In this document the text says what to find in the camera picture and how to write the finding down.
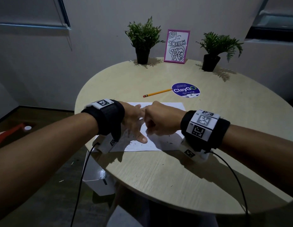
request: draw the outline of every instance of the forearm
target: forearm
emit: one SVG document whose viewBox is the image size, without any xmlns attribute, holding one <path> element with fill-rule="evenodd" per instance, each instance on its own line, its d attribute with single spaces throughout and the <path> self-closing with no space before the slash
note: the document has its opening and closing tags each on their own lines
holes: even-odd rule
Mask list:
<svg viewBox="0 0 293 227">
<path fill-rule="evenodd" d="M 222 151 L 293 197 L 293 142 L 231 125 Z"/>
<path fill-rule="evenodd" d="M 35 193 L 98 133 L 91 115 L 55 122 L 0 149 L 0 219 Z"/>
</svg>

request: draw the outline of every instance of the window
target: window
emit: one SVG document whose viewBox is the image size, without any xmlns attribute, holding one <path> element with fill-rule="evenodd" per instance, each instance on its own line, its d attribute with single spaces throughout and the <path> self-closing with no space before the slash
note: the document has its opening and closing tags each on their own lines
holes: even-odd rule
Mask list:
<svg viewBox="0 0 293 227">
<path fill-rule="evenodd" d="M 63 0 L 0 0 L 0 25 L 70 27 Z"/>
<path fill-rule="evenodd" d="M 264 0 L 246 39 L 293 42 L 293 0 Z"/>
</svg>

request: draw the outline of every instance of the purple circular sticker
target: purple circular sticker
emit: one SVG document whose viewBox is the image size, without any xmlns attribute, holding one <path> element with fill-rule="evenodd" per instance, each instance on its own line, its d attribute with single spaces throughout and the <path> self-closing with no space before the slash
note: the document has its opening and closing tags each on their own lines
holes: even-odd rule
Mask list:
<svg viewBox="0 0 293 227">
<path fill-rule="evenodd" d="M 200 90 L 192 84 L 177 83 L 172 87 L 173 92 L 186 98 L 194 98 L 200 95 Z"/>
</svg>

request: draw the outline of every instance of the black cable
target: black cable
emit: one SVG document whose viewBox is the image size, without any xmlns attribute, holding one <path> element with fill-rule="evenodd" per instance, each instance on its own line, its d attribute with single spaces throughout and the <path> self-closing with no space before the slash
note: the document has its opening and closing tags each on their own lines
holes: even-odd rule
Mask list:
<svg viewBox="0 0 293 227">
<path fill-rule="evenodd" d="M 77 196 L 77 201 L 76 201 L 76 205 L 75 205 L 75 209 L 74 209 L 74 213 L 73 213 L 73 217 L 72 217 L 72 221 L 71 221 L 71 227 L 73 226 L 73 222 L 74 222 L 74 218 L 75 218 L 75 214 L 76 214 L 76 210 L 77 210 L 77 206 L 78 206 L 78 202 L 79 202 L 80 190 L 81 190 L 82 179 L 84 178 L 84 172 L 86 170 L 87 163 L 88 163 L 89 157 L 91 155 L 91 152 L 92 152 L 93 148 L 96 146 L 96 144 L 94 144 L 93 147 L 91 148 L 91 151 L 88 154 L 87 160 L 84 163 L 84 170 L 82 171 L 82 175 L 81 175 L 81 179 L 80 179 L 80 183 L 79 183 L 78 196 Z"/>
<path fill-rule="evenodd" d="M 235 172 L 233 171 L 233 169 L 230 167 L 230 165 L 228 165 L 228 163 L 222 157 L 220 157 L 219 155 L 217 155 L 215 152 L 212 152 L 212 151 L 209 151 L 209 152 L 212 153 L 212 154 L 214 154 L 214 155 L 216 155 L 216 156 L 218 156 L 222 161 L 224 161 L 224 163 L 231 169 L 231 171 L 233 172 L 235 178 L 237 179 L 237 182 L 238 182 L 238 184 L 240 186 L 240 189 L 241 189 L 241 192 L 242 192 L 242 196 L 243 196 L 243 200 L 244 200 L 245 215 L 246 215 L 246 221 L 247 221 L 246 224 L 248 226 L 249 225 L 249 216 L 248 216 L 247 202 L 246 202 L 246 199 L 245 199 L 245 195 L 244 195 L 244 192 L 243 192 L 243 188 L 241 186 L 241 183 L 240 183 L 237 175 L 235 174 Z"/>
</svg>

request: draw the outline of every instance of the round wooden table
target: round wooden table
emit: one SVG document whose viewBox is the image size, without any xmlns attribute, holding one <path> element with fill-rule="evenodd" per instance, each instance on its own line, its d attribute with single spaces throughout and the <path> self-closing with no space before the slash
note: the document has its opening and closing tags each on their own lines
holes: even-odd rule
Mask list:
<svg viewBox="0 0 293 227">
<path fill-rule="evenodd" d="M 171 88 L 175 83 L 193 84 L 195 98 L 172 91 L 143 98 Z M 125 61 L 102 70 L 81 89 L 75 105 L 108 98 L 124 102 L 182 102 L 186 110 L 203 109 L 220 114 L 232 124 L 293 141 L 293 108 L 268 88 L 233 71 L 217 67 L 204 72 L 201 62 L 185 64 L 150 58 L 147 65 Z M 86 144 L 90 150 L 92 139 Z M 285 206 L 293 198 L 220 150 L 215 151 L 235 170 L 251 213 Z M 93 153 L 102 168 L 129 189 L 153 201 L 187 212 L 243 214 L 244 202 L 230 169 L 210 155 L 203 164 L 193 163 L 180 151 Z"/>
</svg>

